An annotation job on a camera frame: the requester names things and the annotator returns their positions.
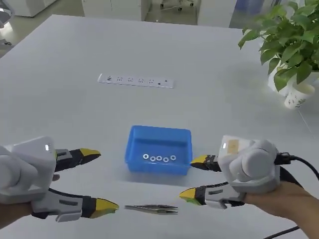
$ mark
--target white paper cup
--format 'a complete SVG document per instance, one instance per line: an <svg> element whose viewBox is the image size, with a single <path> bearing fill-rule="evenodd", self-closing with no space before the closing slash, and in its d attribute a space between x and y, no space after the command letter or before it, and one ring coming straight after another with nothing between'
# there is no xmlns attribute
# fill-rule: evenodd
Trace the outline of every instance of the white paper cup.
<svg viewBox="0 0 319 239"><path fill-rule="evenodd" d="M285 106L289 109L299 108L307 99L315 93L315 88L306 83L294 83L285 100Z"/></svg>

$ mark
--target blue bin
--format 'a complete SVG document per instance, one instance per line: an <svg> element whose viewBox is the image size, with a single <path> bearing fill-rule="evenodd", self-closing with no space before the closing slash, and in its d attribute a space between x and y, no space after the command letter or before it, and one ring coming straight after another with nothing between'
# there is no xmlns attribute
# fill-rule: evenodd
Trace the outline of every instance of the blue bin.
<svg viewBox="0 0 319 239"><path fill-rule="evenodd" d="M237 0L235 9L251 15L256 15L261 12L264 1L265 0Z"/></svg>
<svg viewBox="0 0 319 239"><path fill-rule="evenodd" d="M150 161L150 157L169 158L169 162ZM131 128L125 162L131 172L186 175L192 161L191 133L187 129L135 125Z"/></svg>

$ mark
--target white tabletop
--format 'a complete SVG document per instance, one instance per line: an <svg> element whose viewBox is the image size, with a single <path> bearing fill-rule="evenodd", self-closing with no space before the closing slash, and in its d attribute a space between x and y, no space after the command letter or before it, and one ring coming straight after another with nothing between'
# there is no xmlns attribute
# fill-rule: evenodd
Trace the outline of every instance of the white tabletop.
<svg viewBox="0 0 319 239"><path fill-rule="evenodd" d="M138 124L191 130L194 156L216 153L230 134L269 139L319 167L316 142L300 113L285 109L266 86L258 42L240 51L240 37L237 29L54 15L0 59L0 144L48 135L57 148L97 149L99 159L62 172L53 188L121 206L160 203L180 210L168 217L119 210L61 224L28 217L2 230L3 238L244 239L293 226L251 206L220 211L178 198L186 187L221 182L220 174L132 174L124 163L129 130ZM101 73L167 77L176 87L100 84ZM289 170L317 189L305 166Z"/></svg>

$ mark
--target blue plastic box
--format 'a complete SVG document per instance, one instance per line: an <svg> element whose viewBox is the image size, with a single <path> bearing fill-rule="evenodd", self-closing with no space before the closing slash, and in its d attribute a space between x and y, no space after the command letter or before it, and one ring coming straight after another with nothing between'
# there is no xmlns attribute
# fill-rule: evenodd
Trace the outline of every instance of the blue plastic box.
<svg viewBox="0 0 319 239"><path fill-rule="evenodd" d="M165 163L150 161L161 156L176 160ZM160 128L135 125L131 128L125 162L132 172L170 173L186 175L192 161L191 133L187 129Z"/></svg>

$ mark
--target power strip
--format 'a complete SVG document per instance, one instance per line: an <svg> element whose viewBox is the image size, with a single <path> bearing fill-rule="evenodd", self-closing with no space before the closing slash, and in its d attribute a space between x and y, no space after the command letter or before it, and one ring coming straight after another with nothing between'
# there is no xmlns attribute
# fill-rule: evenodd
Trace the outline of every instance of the power strip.
<svg viewBox="0 0 319 239"><path fill-rule="evenodd" d="M128 85L128 86L144 86L144 87L158 87L158 88L174 88L174 81L164 78L146 78L146 77L132 77L132 76L112 76L101 74L98 82Z"/></svg>

